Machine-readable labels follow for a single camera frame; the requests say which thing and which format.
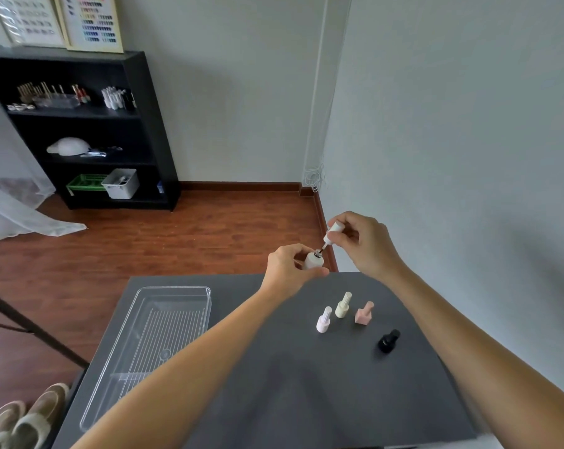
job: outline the framed nail sample display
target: framed nail sample display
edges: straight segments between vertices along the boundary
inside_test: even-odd
[[[0,20],[15,44],[66,46],[53,0],[0,0]]]
[[[114,0],[55,0],[69,50],[123,53]]]

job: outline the black bottle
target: black bottle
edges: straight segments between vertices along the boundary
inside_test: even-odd
[[[400,337],[400,331],[393,329],[390,334],[382,336],[382,339],[378,342],[378,348],[382,353],[390,353],[394,349],[398,337]]]

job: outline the wooden floor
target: wooden floor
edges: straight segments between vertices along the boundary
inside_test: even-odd
[[[280,245],[322,244],[313,197],[296,192],[187,191],[174,212],[70,211],[53,196],[41,211],[88,230],[0,241],[0,297],[88,360],[130,276],[263,272]],[[31,404],[76,372],[34,337],[0,329],[0,407]]]

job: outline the person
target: person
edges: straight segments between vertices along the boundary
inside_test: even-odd
[[[398,255],[376,219],[345,212],[329,233],[362,273],[398,296],[456,381],[507,449],[564,448],[564,393],[502,347],[436,293]],[[118,401],[74,449],[180,447],[239,361],[259,327],[326,268],[298,269],[312,249],[280,247],[268,257],[254,295]]]

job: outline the beige sandal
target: beige sandal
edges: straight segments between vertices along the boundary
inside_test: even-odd
[[[10,436],[17,421],[26,413],[24,402],[16,400],[0,408],[0,449],[10,447]]]
[[[12,430],[12,449],[39,449],[60,417],[69,387],[58,383],[48,387]]]

